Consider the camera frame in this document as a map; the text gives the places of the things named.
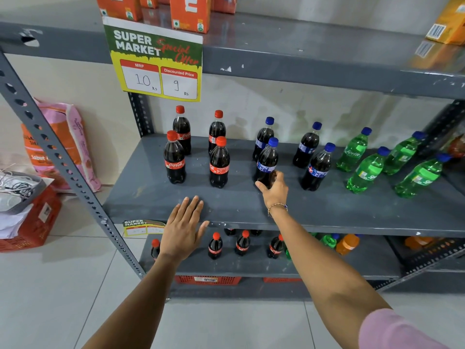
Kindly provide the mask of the person's right hand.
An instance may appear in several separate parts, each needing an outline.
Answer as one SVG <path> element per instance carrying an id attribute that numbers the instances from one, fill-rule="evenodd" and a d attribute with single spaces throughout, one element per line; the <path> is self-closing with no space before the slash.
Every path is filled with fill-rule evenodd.
<path id="1" fill-rule="evenodd" d="M 288 186 L 285 183 L 284 174 L 281 171 L 275 171 L 272 175 L 274 176 L 274 181 L 269 188 L 270 192 L 267 196 L 262 195 L 268 212 L 274 206 L 287 209 Z"/>

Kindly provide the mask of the person's left hand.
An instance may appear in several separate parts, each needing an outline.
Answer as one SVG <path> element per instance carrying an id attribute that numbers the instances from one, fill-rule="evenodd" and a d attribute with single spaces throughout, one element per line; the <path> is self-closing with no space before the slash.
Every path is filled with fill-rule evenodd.
<path id="1" fill-rule="evenodd" d="M 160 244 L 160 254 L 157 258 L 158 261 L 178 265 L 198 247 L 196 245 L 196 232 L 201 225 L 200 222 L 185 223 L 185 212 L 191 201 L 192 199 L 188 197 L 183 199 L 178 215 L 181 220 L 177 229 L 168 229 L 168 222 L 166 223 Z M 204 202 L 200 200 L 200 216 L 203 207 Z"/>

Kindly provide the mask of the blue-capped cola bottle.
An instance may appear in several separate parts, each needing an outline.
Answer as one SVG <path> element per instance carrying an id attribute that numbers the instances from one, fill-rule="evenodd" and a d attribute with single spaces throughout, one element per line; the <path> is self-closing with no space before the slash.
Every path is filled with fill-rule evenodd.
<path id="1" fill-rule="evenodd" d="M 294 155 L 293 164 L 299 168 L 305 168 L 309 165 L 310 160 L 319 145 L 320 141 L 320 130 L 322 128 L 321 122 L 314 122 L 312 125 L 312 131 L 306 133 L 300 143 L 299 147 Z"/>
<path id="2" fill-rule="evenodd" d="M 261 182 L 267 188 L 271 187 L 272 179 L 276 175 L 275 169 L 279 159 L 277 152 L 278 143 L 279 141 L 276 137 L 269 139 L 267 146 L 259 155 L 254 173 L 254 181 Z"/>
<path id="3" fill-rule="evenodd" d="M 262 153 L 262 151 L 268 144 L 270 138 L 274 137 L 274 130 L 272 128 L 273 124 L 274 118 L 267 117 L 265 120 L 265 127 L 259 130 L 253 151 L 253 160 L 255 162 L 258 161 L 259 155 Z"/>
<path id="4" fill-rule="evenodd" d="M 304 177 L 300 182 L 300 185 L 304 190 L 312 192 L 318 190 L 322 181 L 331 169 L 331 154 L 334 152 L 335 148 L 336 146 L 334 143 L 328 142 L 323 150 L 311 158 Z"/>

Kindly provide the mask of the person's right forearm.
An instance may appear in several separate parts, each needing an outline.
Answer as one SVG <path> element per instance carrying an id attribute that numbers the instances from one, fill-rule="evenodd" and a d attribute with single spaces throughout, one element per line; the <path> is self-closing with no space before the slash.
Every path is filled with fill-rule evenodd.
<path id="1" fill-rule="evenodd" d="M 342 349 L 359 349 L 364 319 L 389 304 L 353 267 L 323 246 L 282 207 L 270 214 L 325 327 Z"/>

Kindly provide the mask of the person's left forearm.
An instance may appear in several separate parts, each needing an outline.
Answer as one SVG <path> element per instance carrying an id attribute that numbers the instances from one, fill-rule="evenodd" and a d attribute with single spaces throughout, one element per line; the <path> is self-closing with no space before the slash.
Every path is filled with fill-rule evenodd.
<path id="1" fill-rule="evenodd" d="M 176 270 L 191 252 L 162 249 L 151 270 L 82 349 L 150 349 Z"/>

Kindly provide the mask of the small price sign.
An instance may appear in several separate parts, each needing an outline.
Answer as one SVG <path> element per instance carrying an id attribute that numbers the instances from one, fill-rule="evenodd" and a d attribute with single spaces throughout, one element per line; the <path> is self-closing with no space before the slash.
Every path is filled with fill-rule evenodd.
<path id="1" fill-rule="evenodd" d="M 123 222 L 123 236 L 126 238 L 135 236 L 147 236 L 149 234 L 163 234 L 166 224 L 147 219 L 130 220 Z"/>

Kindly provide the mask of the grey metal shelf rack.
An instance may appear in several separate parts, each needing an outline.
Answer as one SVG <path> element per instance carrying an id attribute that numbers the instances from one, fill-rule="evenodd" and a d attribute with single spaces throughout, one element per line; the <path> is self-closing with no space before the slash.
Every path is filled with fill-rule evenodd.
<path id="1" fill-rule="evenodd" d="M 18 74 L 5 54 L 42 58 L 110 63 L 110 54 L 101 22 L 72 16 L 58 18 L 50 25 L 8 21 L 0 17 L 0 63 L 8 65 L 13 79 Z M 431 125 L 437 135 L 465 118 L 465 46 L 432 43 L 438 46 L 438 64 L 426 68 L 409 65 L 407 60 L 426 53 L 419 36 L 367 28 L 298 21 L 279 17 L 236 13 L 214 13 L 204 38 L 206 74 L 312 84 L 323 87 L 373 91 L 391 95 L 454 99 L 451 109 L 440 112 Z M 262 198 L 252 184 L 252 161 L 247 158 L 247 141 L 229 140 L 233 187 L 217 189 L 206 182 L 207 163 L 201 153 L 206 138 L 193 137 L 193 158 L 187 159 L 187 187 L 162 182 L 162 166 L 155 159 L 165 146 L 161 134 L 154 133 L 148 99 L 129 94 L 132 111 L 139 125 L 141 140 L 132 153 L 106 202 L 101 205 L 90 187 L 78 197 L 93 219 L 125 258 L 131 269 L 143 278 L 154 264 L 146 241 L 137 260 L 114 223 L 125 220 L 164 221 L 171 205 L 185 194 L 206 200 L 203 216 L 210 227 L 268 230 L 277 232 L 265 215 Z M 373 192 L 353 194 L 343 187 L 341 171 L 330 172 L 329 180 L 317 192 L 305 192 L 291 160 L 294 144 L 280 143 L 279 167 L 289 186 L 288 206 L 309 232 L 369 235 L 360 251 L 348 261 L 377 291 L 396 287 L 423 272 L 455 272 L 449 259 L 465 254 L 465 162 L 445 171 L 433 188 L 419 198 L 402 199 L 393 190 L 396 177 L 382 177 Z M 420 250 L 404 245 L 409 236 L 429 236 L 438 240 Z"/>

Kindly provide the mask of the orange soda bottle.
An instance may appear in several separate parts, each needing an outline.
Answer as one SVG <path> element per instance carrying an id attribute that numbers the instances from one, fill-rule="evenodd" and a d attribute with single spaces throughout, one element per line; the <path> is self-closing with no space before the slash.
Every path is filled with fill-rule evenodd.
<path id="1" fill-rule="evenodd" d="M 336 245 L 335 251 L 344 256 L 352 252 L 360 243 L 360 236 L 356 234 L 345 235 Z"/>
<path id="2" fill-rule="evenodd" d="M 437 238 L 429 236 L 409 236 L 404 240 L 404 245 L 411 250 L 420 250 L 437 240 Z"/>

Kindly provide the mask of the pink orange sack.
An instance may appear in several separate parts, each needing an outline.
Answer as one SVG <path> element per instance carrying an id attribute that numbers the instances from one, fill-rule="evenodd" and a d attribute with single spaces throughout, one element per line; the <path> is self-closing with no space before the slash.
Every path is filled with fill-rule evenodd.
<path id="1" fill-rule="evenodd" d="M 47 103 L 37 99 L 34 101 L 91 190 L 94 193 L 98 192 L 101 189 L 101 182 L 94 172 L 85 136 L 84 121 L 76 107 L 66 103 Z M 26 153 L 38 176 L 53 179 L 51 185 L 58 193 L 73 193 L 24 124 L 21 124 L 21 129 Z"/>

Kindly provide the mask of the red cardboard box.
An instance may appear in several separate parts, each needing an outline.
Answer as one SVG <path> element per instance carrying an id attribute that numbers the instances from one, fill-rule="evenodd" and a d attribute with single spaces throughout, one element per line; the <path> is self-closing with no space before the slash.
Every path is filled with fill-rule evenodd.
<path id="1" fill-rule="evenodd" d="M 43 246 L 61 207 L 60 198 L 51 186 L 47 186 L 32 203 L 32 209 L 21 223 L 18 234 L 11 239 L 0 238 L 0 253 Z"/>

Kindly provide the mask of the green yellow price sign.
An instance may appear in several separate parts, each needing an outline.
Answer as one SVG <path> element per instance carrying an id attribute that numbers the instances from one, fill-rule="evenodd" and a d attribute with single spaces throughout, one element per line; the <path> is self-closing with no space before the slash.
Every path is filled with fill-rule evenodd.
<path id="1" fill-rule="evenodd" d="M 201 35 L 108 16 L 102 22 L 123 91 L 200 102 Z"/>

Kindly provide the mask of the white plastic bag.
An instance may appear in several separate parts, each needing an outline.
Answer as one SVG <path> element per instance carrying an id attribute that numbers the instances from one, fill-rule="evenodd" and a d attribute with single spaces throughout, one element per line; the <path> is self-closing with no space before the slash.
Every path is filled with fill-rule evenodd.
<path id="1" fill-rule="evenodd" d="M 14 171 L 10 166 L 0 168 L 0 238 L 11 239 L 18 234 L 32 203 L 47 186 L 52 187 L 53 181 Z"/>

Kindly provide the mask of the pink sleeve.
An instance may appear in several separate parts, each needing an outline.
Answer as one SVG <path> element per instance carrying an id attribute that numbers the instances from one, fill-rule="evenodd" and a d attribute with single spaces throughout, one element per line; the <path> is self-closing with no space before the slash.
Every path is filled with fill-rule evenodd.
<path id="1" fill-rule="evenodd" d="M 392 309 L 379 309 L 363 321 L 359 349 L 450 349 L 420 331 Z"/>

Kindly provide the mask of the dark red-labelled bottle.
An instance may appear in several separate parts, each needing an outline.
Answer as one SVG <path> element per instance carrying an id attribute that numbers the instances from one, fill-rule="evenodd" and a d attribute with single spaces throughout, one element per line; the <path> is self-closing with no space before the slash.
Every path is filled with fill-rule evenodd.
<path id="1" fill-rule="evenodd" d="M 453 159 L 462 159 L 465 157 L 465 134 L 460 134 L 450 141 L 446 152 Z"/>

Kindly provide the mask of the yellow carton box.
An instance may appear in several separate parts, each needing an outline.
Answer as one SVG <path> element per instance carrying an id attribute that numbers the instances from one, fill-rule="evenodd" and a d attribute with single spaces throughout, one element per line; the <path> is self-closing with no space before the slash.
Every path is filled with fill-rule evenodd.
<path id="1" fill-rule="evenodd" d="M 465 0 L 449 0 L 425 38 L 441 44 L 465 46 Z"/>

